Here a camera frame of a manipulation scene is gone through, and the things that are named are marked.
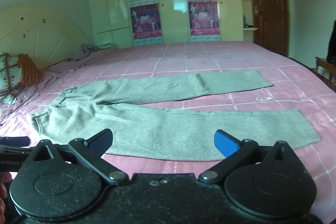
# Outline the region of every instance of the bed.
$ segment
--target bed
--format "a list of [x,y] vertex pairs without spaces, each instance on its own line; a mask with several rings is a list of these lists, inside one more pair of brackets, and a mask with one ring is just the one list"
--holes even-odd
[[[307,68],[256,44],[247,42],[164,44],[114,51],[104,50],[80,61],[58,63],[45,71],[46,80],[43,83],[24,89],[15,105],[0,106],[0,135],[29,136],[31,145],[36,145],[39,136],[32,130],[28,114],[42,110],[60,91],[74,85],[120,78],[247,69],[258,70],[265,79],[273,83],[273,86],[147,106],[204,111],[299,109],[322,139],[319,143],[295,150],[318,188],[311,212],[324,223],[330,223],[336,218],[334,189],[336,155],[333,152],[336,146],[334,133],[336,93]],[[133,173],[195,173],[198,176],[217,163],[154,160],[118,155],[104,155],[104,159],[127,172],[129,176]]]

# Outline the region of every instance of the red banner on poster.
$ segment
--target red banner on poster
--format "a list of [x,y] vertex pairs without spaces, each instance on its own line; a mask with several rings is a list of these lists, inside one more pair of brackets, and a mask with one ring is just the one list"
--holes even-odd
[[191,35],[219,34],[216,1],[190,1],[188,5]]
[[133,7],[131,16],[134,39],[162,36],[158,4]]

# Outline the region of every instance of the cream headboard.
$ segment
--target cream headboard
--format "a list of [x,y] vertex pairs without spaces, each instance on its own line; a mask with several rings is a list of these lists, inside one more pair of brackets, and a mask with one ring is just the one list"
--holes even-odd
[[0,12],[0,52],[28,54],[40,69],[70,57],[85,43],[74,22],[53,10],[20,6]]

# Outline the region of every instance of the cushion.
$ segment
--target cushion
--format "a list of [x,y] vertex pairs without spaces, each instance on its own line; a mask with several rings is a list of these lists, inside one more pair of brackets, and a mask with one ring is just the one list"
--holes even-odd
[[22,80],[19,86],[26,87],[43,82],[43,72],[36,67],[27,54],[18,54],[17,57],[22,69]]
[[0,53],[0,103],[14,104],[22,78],[18,57]]

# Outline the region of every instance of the corner shelf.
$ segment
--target corner shelf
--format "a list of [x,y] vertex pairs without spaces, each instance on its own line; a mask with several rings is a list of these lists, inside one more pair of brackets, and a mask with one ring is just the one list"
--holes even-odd
[[244,28],[244,31],[256,31],[259,28]]

